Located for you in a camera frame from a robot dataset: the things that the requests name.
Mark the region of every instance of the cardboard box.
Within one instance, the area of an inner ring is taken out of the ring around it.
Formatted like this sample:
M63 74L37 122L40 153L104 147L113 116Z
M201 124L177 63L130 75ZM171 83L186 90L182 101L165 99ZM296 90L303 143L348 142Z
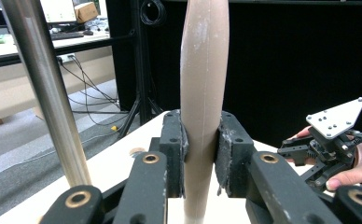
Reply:
M96 6L92 2L79 4L74 9L76 10L78 23L89 21L99 15Z

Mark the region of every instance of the power outlet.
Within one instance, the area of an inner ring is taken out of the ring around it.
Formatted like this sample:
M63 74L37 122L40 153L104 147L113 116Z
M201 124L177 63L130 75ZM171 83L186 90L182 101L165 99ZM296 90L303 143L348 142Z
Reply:
M58 58L62 58L63 63L68 63L73 61L73 57L76 57L75 53L69 53L64 55L57 56Z

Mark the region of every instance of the human hand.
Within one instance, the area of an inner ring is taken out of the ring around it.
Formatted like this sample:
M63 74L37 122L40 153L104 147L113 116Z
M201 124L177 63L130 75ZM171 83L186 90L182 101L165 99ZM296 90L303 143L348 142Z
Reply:
M304 128L293 138L300 138L309 135L309 127ZM335 190L342 185L353 185L362 183L362 144L357 146L355 154L355 167L351 170L340 172L332 176L326 183L328 190Z

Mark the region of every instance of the tan cylindrical object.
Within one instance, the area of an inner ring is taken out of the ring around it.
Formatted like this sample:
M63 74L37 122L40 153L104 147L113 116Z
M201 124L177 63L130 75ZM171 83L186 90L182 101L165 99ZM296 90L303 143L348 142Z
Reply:
M185 223L203 223L225 89L229 51L228 0L189 0L181 45L181 120Z

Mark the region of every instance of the black stand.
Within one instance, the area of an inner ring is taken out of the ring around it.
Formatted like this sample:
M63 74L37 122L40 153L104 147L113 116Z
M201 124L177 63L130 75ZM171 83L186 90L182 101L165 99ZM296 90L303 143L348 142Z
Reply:
M148 56L148 44L146 40L146 27L142 24L140 19L141 5L141 0L131 0L132 27L134 27L135 31L133 45L137 93L132 109L120 129L118 140L127 134L127 131L129 131L132 121L138 112L140 112L140 125L147 123L162 112L156 103L149 98L151 72Z

